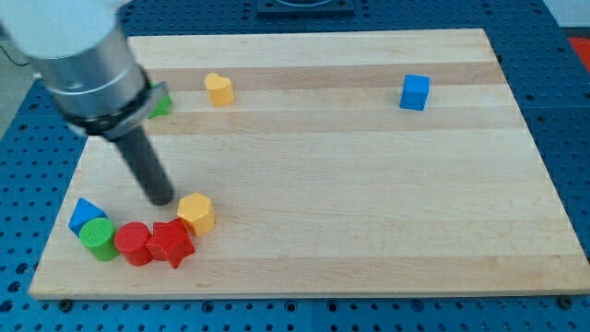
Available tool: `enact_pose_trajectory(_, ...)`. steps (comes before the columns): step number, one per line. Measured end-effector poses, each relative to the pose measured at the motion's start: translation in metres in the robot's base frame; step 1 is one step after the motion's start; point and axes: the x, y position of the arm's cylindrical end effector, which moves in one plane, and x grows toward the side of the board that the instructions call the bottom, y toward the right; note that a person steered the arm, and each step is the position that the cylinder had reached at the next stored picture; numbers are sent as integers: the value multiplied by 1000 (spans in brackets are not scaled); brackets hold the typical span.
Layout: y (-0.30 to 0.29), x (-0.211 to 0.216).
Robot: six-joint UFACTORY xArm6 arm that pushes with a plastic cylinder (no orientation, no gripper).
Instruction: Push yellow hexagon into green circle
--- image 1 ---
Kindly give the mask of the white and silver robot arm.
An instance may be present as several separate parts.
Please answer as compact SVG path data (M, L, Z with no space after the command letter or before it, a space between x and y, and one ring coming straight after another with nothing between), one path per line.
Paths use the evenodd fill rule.
M114 141L167 95L137 62L117 17L126 0L1 0L1 25L41 75L59 111Z

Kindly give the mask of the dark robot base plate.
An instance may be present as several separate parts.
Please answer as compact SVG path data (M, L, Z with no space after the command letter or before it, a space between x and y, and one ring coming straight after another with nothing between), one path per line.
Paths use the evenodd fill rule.
M355 0L256 0L259 17L276 15L353 14Z

